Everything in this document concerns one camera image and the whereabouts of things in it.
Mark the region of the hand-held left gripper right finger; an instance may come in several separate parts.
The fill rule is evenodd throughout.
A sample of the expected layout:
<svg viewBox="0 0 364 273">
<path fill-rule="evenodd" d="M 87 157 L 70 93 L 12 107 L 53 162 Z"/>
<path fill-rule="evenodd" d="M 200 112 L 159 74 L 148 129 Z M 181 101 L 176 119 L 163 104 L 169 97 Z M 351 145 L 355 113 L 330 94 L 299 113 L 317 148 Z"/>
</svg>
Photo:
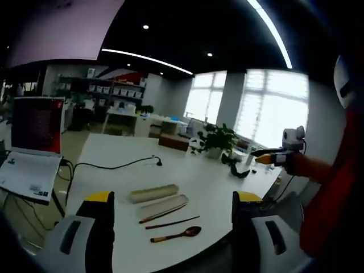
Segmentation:
<svg viewBox="0 0 364 273">
<path fill-rule="evenodd" d="M 232 272 L 301 272 L 310 258 L 299 234 L 279 215 L 262 215 L 262 199 L 234 191 L 231 208 Z"/>
</svg>

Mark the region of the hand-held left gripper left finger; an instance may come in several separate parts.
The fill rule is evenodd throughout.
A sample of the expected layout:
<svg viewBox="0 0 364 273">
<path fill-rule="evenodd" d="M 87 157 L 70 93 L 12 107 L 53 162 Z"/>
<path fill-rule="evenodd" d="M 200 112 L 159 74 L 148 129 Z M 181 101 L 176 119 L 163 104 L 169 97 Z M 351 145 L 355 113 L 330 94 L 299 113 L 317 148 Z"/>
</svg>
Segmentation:
<svg viewBox="0 0 364 273">
<path fill-rule="evenodd" d="M 90 195 L 49 233 L 36 261 L 45 272 L 112 272 L 113 191 Z"/>
</svg>

